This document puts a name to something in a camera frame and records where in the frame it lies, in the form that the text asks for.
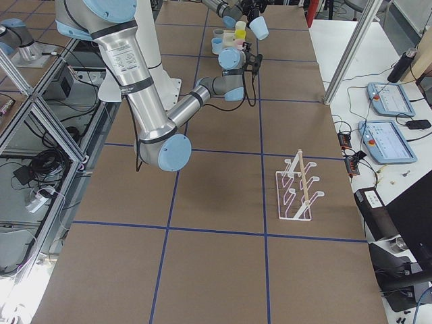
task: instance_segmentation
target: white table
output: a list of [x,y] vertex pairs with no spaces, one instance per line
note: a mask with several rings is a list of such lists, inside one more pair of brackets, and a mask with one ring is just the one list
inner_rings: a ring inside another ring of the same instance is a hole
[[[317,56],[317,61],[320,65],[321,76],[324,80],[324,86],[327,88],[329,81],[331,80],[333,73],[338,66],[338,63],[342,57],[342,54],[348,44],[348,41],[354,31],[356,22],[345,22],[345,21],[327,21],[327,20],[314,20],[313,25],[310,29],[310,35],[312,37],[313,46]],[[390,66],[399,60],[399,56],[396,50],[393,48],[388,37],[385,35],[382,27],[374,22],[372,23],[367,35],[365,36],[355,58],[352,62],[348,73],[345,75],[345,79],[353,78],[359,75],[365,74],[379,74],[382,71],[389,69]],[[384,82],[387,83],[387,76],[391,70],[386,71],[378,76],[365,76],[361,78],[355,78],[353,80],[347,80],[342,82],[333,102],[331,103],[331,112],[339,115],[342,120],[348,122],[352,129],[358,128],[358,123],[364,121],[364,119],[355,116],[348,110],[348,93],[347,88],[350,86],[367,86],[369,82]],[[415,85],[414,82],[403,85],[406,94],[409,99],[422,98],[422,94]],[[352,102],[352,110],[361,116],[367,116],[369,108],[369,99],[367,97],[367,91],[365,88],[350,89],[350,97]],[[432,122],[432,111],[425,101],[418,101],[412,103],[414,110],[416,111],[415,119],[427,119]],[[336,122],[340,120],[338,117],[333,118]],[[369,111],[368,120],[378,119],[393,119],[392,117],[378,116],[373,108]],[[399,119],[400,122],[404,122],[407,119]],[[336,124],[336,130],[339,130],[340,124]],[[347,130],[347,126],[342,126],[342,130]],[[400,126],[400,129],[406,139],[418,138],[428,132],[429,130],[409,130],[404,126]],[[359,132],[352,133],[352,146],[355,151],[360,148],[360,137]],[[432,163],[430,158],[431,153],[431,137],[411,142],[410,146],[413,149],[415,155],[418,158],[416,163],[405,164],[405,165],[388,165],[382,169],[379,174],[379,183],[377,191],[385,204],[390,203],[403,191],[413,185],[417,180],[423,177],[426,173],[431,171]],[[368,154],[365,145],[362,145],[362,150]],[[370,157],[366,160],[372,165],[374,170],[378,170],[382,165],[376,164]],[[360,176],[354,177],[352,181],[352,191],[356,192],[359,188],[367,188],[373,186],[375,182],[375,176],[373,172],[365,166],[360,166]],[[403,173],[410,171],[407,176],[403,176]],[[380,246],[387,246],[387,242],[379,242]],[[403,254],[397,254],[398,257],[402,255],[408,255],[414,260],[412,254],[409,251]],[[387,301],[383,298],[385,305],[385,311],[389,323],[395,323],[399,317],[406,317],[406,324],[412,323],[414,312],[409,315],[405,315],[403,312],[395,313],[389,307]],[[427,324],[430,323],[432,318],[432,305],[425,305],[421,307],[418,314],[416,324]]]

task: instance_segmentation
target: black bottle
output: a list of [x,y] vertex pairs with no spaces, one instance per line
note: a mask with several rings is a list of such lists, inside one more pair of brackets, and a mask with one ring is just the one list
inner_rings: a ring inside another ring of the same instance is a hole
[[396,83],[397,81],[399,81],[402,75],[405,73],[406,69],[408,69],[411,65],[416,54],[417,50],[413,48],[408,49],[404,54],[402,54],[402,57],[396,63],[393,71],[391,71],[390,75],[388,76],[387,81],[391,83]]

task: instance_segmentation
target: pink cup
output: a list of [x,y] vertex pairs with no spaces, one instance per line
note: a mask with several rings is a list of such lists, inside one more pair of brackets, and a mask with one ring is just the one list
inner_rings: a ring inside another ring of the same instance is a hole
[[244,39],[239,38],[239,39],[236,39],[234,41],[234,46],[235,46],[235,48],[242,50],[243,49],[243,43],[244,43]]

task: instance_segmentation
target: white wall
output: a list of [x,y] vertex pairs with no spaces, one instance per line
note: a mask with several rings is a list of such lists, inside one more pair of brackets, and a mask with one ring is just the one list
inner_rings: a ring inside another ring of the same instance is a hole
[[423,31],[432,11],[432,0],[395,0],[394,5],[418,33]]

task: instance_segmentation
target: light blue joint cap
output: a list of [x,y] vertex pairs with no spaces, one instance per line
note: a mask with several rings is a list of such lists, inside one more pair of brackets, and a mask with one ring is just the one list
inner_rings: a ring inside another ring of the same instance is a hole
[[136,0],[82,0],[98,17],[121,24],[135,16]]
[[4,19],[4,21],[0,22],[5,27],[25,27],[25,23],[21,19],[18,18],[10,18],[10,19]]
[[90,34],[81,30],[81,29],[77,29],[77,28],[65,25],[62,22],[59,22],[58,20],[56,20],[55,23],[57,24],[57,30],[62,35],[65,35],[65,36],[71,37],[71,38],[81,39],[83,41],[90,41],[90,42],[92,41],[92,37],[90,36]]
[[176,134],[163,143],[159,152],[159,167],[163,171],[175,172],[183,168],[192,154],[189,138]]
[[244,89],[242,86],[225,93],[225,101],[239,101],[242,100],[243,97],[244,97]]
[[224,70],[232,70],[239,67],[241,58],[239,50],[228,47],[219,54],[218,61]]
[[8,44],[0,42],[0,49],[5,52],[6,55],[12,54],[14,49],[11,48]]
[[233,17],[229,17],[229,16],[223,17],[222,21],[225,24],[226,28],[234,28],[237,22]]

